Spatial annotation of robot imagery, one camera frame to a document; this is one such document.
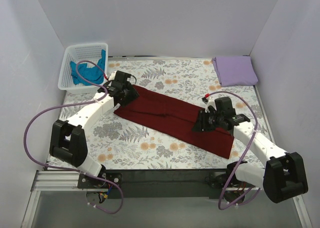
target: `purple cloth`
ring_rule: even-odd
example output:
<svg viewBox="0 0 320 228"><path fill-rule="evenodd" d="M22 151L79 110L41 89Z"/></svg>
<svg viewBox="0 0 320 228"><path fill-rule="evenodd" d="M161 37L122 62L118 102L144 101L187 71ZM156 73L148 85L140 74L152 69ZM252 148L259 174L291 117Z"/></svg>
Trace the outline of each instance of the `purple cloth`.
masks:
<svg viewBox="0 0 320 228"><path fill-rule="evenodd" d="M258 82L250 56L217 56L212 63L222 87L253 86Z"/></svg>

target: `folded cloth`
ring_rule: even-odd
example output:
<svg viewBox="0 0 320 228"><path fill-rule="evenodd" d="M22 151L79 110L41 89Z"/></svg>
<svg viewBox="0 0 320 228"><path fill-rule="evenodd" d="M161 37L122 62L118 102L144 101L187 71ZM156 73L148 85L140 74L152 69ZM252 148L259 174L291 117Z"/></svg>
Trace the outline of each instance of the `folded cloth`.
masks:
<svg viewBox="0 0 320 228"><path fill-rule="evenodd" d="M234 138L223 129L194 132L201 107L134 85L139 97L114 113L124 119L168 134L229 159Z"/></svg>
<svg viewBox="0 0 320 228"><path fill-rule="evenodd" d="M253 86L258 82L250 56L217 56L212 63L222 87Z"/></svg>
<svg viewBox="0 0 320 228"><path fill-rule="evenodd" d="M106 62L106 51L103 49L101 51L101 59L98 61L97 65L102 69L105 70L105 62ZM70 62L71 66L71 76L73 83L75 85L82 83L85 86L91 86L90 83L86 82L82 78L80 78L76 72L76 63L73 61ZM88 68L87 63L81 63L78 66L78 71L81 76L83 76L88 81L91 81L92 83L100 85L102 82L104 82L104 73L98 68L98 67L92 67Z"/></svg>

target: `white basket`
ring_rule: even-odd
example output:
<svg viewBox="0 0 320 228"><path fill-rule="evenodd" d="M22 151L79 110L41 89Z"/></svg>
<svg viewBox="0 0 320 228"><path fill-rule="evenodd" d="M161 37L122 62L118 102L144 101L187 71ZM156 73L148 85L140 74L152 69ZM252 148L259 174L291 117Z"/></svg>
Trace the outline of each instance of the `white basket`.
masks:
<svg viewBox="0 0 320 228"><path fill-rule="evenodd" d="M88 43L88 44L76 44L70 45L65 49L64 57L61 65L58 88L60 90L68 91L72 94L81 93L95 93L98 87L94 85L75 85L71 76L70 62L78 63L82 60L89 60L94 63L98 63L101 56L101 51L105 50L105 65L104 72L107 73L108 68L108 45L106 43ZM87 64L88 68L93 67L92 64Z"/></svg>

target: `floral tablecloth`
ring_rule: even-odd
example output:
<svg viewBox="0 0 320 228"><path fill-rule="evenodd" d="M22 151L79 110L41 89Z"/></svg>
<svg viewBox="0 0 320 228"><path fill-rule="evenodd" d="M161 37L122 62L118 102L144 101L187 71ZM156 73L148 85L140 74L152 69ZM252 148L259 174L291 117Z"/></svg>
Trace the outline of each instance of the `floral tablecloth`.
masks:
<svg viewBox="0 0 320 228"><path fill-rule="evenodd" d="M134 75L137 85L148 90L174 97L185 102L205 107L201 98L214 91L233 92L243 97L254 110L258 130L270 139L263 112L253 86L230 86L221 88L212 62L207 59L177 60L126 60L110 61L108 73L120 70ZM70 94L67 92L64 104L89 101L94 94ZM246 105L231 97L237 113L243 113L253 120ZM59 118L66 120L80 108L66 107ZM237 161L245 149L234 140L230 158L225 159L154 129L125 120L107 112L86 134L88 153L107 169L204 169L225 168ZM249 151L245 160L261 167L257 157ZM70 167L49 155L50 165Z"/></svg>

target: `dark red towel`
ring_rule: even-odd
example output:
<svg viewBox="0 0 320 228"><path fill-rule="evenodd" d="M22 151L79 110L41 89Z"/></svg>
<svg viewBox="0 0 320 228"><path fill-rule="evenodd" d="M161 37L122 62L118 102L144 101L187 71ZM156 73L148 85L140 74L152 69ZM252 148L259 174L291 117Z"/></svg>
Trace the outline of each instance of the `dark red towel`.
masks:
<svg viewBox="0 0 320 228"><path fill-rule="evenodd" d="M193 132L201 107L134 85L139 97L114 113L119 117L229 159L234 138L223 129Z"/></svg>

